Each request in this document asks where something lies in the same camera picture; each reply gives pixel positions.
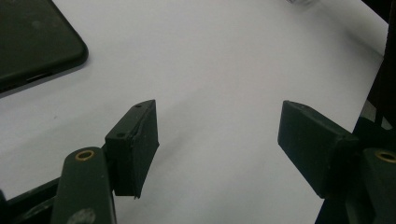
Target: screw hole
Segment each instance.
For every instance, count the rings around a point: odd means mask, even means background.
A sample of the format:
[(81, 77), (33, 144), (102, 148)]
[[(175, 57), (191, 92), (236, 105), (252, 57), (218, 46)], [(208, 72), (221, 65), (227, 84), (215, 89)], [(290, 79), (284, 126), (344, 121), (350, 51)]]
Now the screw hole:
[(90, 158), (93, 157), (95, 153), (92, 150), (84, 150), (84, 151), (80, 151), (77, 155), (76, 155), (76, 160), (77, 161), (87, 161)]
[(396, 154), (387, 151), (377, 151), (375, 155), (382, 161), (396, 163)]

